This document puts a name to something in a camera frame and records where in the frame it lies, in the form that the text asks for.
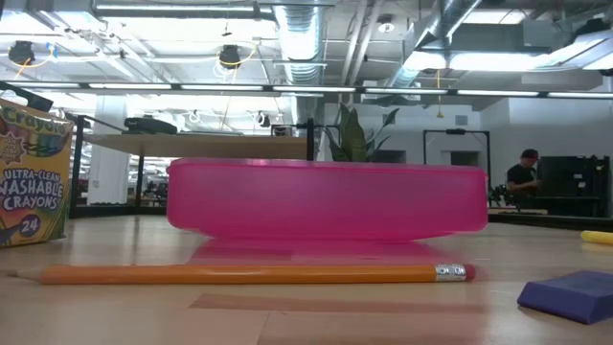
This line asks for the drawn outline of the yellow pencil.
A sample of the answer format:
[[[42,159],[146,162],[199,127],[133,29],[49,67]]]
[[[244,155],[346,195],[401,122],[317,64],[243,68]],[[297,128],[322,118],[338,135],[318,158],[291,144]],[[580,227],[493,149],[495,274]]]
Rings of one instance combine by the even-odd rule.
[[[582,231],[580,237],[584,242],[613,245],[613,233],[600,231]]]

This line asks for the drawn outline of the black stapler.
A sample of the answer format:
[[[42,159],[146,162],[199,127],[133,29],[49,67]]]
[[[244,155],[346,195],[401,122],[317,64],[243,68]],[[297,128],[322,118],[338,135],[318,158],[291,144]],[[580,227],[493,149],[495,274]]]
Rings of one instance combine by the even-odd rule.
[[[124,126],[127,128],[127,133],[144,133],[144,134],[176,134],[177,127],[170,123],[156,120],[150,117],[132,117],[126,118]]]

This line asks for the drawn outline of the Crayola crayon box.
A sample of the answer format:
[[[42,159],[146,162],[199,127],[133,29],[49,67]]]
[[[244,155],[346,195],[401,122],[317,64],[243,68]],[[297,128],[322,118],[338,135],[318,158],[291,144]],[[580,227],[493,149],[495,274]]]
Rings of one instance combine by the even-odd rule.
[[[0,100],[0,248],[59,240],[74,123]]]

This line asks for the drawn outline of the blue eraser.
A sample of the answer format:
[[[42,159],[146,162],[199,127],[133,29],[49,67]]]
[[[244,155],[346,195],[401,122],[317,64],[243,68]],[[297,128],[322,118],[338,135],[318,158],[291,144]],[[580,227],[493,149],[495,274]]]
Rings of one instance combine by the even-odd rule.
[[[585,325],[613,318],[613,273],[578,271],[527,283],[517,304]]]

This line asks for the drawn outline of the black slanted bar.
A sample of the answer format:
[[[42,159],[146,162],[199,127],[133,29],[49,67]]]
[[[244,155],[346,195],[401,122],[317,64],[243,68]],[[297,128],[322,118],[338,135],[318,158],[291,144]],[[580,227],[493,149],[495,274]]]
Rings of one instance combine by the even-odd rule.
[[[46,99],[44,97],[38,96],[33,92],[27,91],[18,86],[11,85],[7,82],[0,81],[0,91],[4,92],[7,90],[12,91],[18,97],[25,99],[27,101],[27,107],[30,107],[30,108],[33,108],[39,111],[48,112],[54,104],[53,101]]]

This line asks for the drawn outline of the person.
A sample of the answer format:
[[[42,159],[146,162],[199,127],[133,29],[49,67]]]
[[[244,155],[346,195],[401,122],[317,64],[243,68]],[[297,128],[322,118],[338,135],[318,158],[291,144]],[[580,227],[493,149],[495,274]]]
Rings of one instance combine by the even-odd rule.
[[[536,164],[539,153],[525,149],[517,164],[507,170],[507,189],[512,196],[535,196],[539,186]]]

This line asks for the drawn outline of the pink plastic pencil case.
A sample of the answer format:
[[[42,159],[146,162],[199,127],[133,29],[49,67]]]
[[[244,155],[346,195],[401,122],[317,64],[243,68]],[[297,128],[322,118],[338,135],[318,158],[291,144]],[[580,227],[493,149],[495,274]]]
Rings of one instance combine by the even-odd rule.
[[[167,172],[169,223],[214,238],[410,241],[488,224],[475,167],[180,158]]]

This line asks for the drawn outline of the wooden shelf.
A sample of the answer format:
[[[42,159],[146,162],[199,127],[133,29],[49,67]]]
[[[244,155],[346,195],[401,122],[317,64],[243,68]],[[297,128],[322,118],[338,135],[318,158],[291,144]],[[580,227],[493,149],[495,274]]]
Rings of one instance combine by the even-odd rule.
[[[85,134],[107,149],[144,157],[307,159],[307,139],[195,134]]]

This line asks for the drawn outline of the green leafy plant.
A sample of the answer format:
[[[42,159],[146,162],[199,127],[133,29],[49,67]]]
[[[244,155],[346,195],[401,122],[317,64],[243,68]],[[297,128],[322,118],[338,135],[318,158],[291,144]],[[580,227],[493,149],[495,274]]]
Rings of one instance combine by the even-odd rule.
[[[336,162],[370,162],[373,163],[383,144],[390,138],[380,139],[384,128],[395,123],[398,108],[383,115],[383,124],[378,131],[367,134],[359,123],[355,108],[349,108],[343,103],[339,104],[339,124],[335,126],[338,135],[323,126],[322,130],[329,140],[329,149],[332,159]]]

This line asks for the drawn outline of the black cabinet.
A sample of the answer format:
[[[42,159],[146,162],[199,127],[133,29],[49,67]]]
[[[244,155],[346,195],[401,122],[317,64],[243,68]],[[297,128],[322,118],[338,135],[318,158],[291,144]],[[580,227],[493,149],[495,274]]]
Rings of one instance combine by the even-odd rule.
[[[610,204],[609,156],[542,156],[535,198],[550,215],[607,218]]]

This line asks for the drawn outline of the orange pencil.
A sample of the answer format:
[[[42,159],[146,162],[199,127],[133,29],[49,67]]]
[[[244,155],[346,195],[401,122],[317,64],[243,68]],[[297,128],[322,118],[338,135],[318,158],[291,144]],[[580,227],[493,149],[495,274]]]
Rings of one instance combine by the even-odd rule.
[[[10,277],[41,285],[304,285],[468,282],[471,264],[417,265],[49,265]]]

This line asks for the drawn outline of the silver ventilation duct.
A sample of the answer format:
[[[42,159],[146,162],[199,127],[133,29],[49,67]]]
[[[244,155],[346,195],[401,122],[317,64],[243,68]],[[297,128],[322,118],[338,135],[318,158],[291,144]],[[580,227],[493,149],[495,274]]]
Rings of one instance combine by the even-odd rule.
[[[309,6],[274,6],[278,38],[284,60],[286,79],[290,84],[321,83],[321,58],[324,10]]]

